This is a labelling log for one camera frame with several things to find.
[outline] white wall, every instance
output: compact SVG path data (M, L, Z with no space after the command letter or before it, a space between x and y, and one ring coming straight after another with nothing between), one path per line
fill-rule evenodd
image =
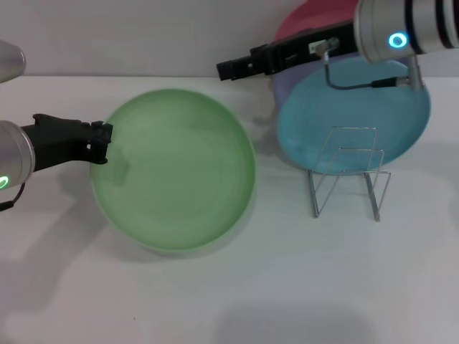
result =
M212 76L269 42L302 0L0 0L0 39L31 75ZM459 75L459 52L422 59Z

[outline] white table surface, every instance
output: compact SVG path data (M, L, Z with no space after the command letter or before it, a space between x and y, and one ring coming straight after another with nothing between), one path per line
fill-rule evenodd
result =
M313 219L306 176L275 143L267 80L23 77L0 86L0 118L20 125L34 113L104 120L148 90L204 92L239 115L259 165L240 230L190 257L157 256L112 229L86 163L34 174L0 214L0 343L459 343L459 79L427 85L431 123L388 166L379 224L357 177Z

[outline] metal plate stand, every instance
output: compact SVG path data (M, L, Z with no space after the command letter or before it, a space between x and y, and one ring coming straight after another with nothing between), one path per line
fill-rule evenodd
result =
M328 165L326 167L326 172L325 173L318 173L318 174L321 175L321 178L320 178L320 180L318 182L317 187L315 187L314 180L313 180L313 175L315 173L312 172L312 170L308 170L308 180L309 180L309 186L310 186L310 190L311 190L311 199L312 199L312 204L313 204L313 215L314 215L315 218L318 218L322 214L323 209L325 208L326 204L328 203L328 200L330 199L330 196L332 195L333 191L335 190L336 185L340 181L341 177L343 177L343 176L363 176L365 178L366 187L368 189L368 195L369 195L370 201L372 203L374 220L377 221L377 222L381 221L381 216L380 216L381 207L382 207L382 204L384 202L384 198L385 198L386 192L387 192L387 187L389 186L389 182L390 182L392 174L390 172L387 172L387 171L381 171L381 167L382 167L382 164L383 164L383 161L384 161L384 155L385 154L384 154L383 150L375 149L376 144L377 144L377 138L378 138L378 132L377 132L376 128L333 127L332 129L330 129L330 132L327 135L327 138L326 138L326 140L325 140L325 142L324 142L324 144L322 146L321 152L320 152L319 157L317 159L315 171L318 170L318 165L323 160L324 153L325 153L325 150L326 150L326 148L327 148L327 146L328 146L328 144L330 142L330 139L336 132L344 131L344 132L352 133L352 132L355 132L355 131L362 131L362 130L374 132L373 146L371 148L339 148L339 149L337 149L336 152L333 155L333 158L331 159L331 161L328 163ZM318 202L317 202L317 192L318 192L319 188L323 185L323 181L324 181L325 177L329 176L328 173L331 170L331 168L333 167L333 165L336 162L336 160L338 159L338 157L341 154L346 154L346 153L366 153L366 154L369 153L370 154L370 158L369 158L368 168L366 170L362 170L362 171L342 170L339 175L334 176L336 178L336 180L334 181L330 192L327 194L324 203L322 204L322 206L319 206ZM378 167L378 169L376 171L372 171L370 169L371 168L371 164L372 164L372 159L373 159L374 155L380 155L381 156L381 158L379 160L379 167ZM374 183L372 182L372 175L375 175ZM386 181L386 185L384 187L384 191L382 193L382 197L381 197L381 199L379 200L379 203L378 203L376 195L375 195L375 192L374 192L374 188L376 187L376 184L377 184L377 181L378 181L378 178L379 178L380 175L387 176L387 181Z

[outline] green plate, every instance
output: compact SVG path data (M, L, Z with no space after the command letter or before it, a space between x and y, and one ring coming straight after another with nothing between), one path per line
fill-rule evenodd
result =
M146 93L118 109L108 163L92 165L96 199L114 227L168 252L227 233L255 185L252 144L234 115L195 92Z

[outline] wire dish rack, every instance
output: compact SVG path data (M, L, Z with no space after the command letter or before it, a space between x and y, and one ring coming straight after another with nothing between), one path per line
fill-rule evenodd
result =
M326 161L326 149L329 147L331 139L334 135L337 133L355 133L358 131L366 131L374 134L374 139L372 146L370 148L338 148L335 150L334 154L332 155L331 160L327 163ZM308 180L309 180L309 186L310 186L310 191L311 191L311 200L313 204L313 215L315 218L318 218L321 214L323 209L328 203L328 200L330 199L331 195L335 191L336 185L338 182L341 180L342 177L344 176L361 176L365 179L366 181L366 187L368 189L368 195L369 195L369 200L372 204L372 209L373 209L373 214L374 214L374 220L376 222L381 221L381 208L382 204L384 202L384 198L386 197L387 193L387 188L390 183L390 179L392 177L392 174L387 171L382 171L382 164L384 162L384 157L385 157L385 152L383 150L376 149L377 146L377 141L378 141L378 130L376 128L356 128L356 127L332 127L330 131L328 132L328 135L326 136L325 142L323 143L321 152L318 155L317 162L316 162L316 167L314 168L315 171L318 171L319 164L325 162L326 164L326 170L325 173L315 173L312 170L308 170ZM339 159L340 156L343 154L362 154L362 155L369 155L369 163L368 167L363 170L342 170L340 173L338 173L336 176L330 176L329 172L333 168L333 166L336 164L337 160ZM377 168L374 169L372 168L372 161L374 158L378 158L378 165ZM317 186L315 186L314 183L314 174L320 175L319 182L317 183ZM377 182L379 180L379 177L383 175L386 176L386 184L384 186L384 190L382 192L382 196L379 200L377 201L376 195L375 195L375 188L377 185ZM317 192L318 190L323 186L323 181L325 178L329 177L335 177L335 181L333 183L333 186L331 187L331 190L325 197L325 201L322 203L321 206L318 205L317 201Z

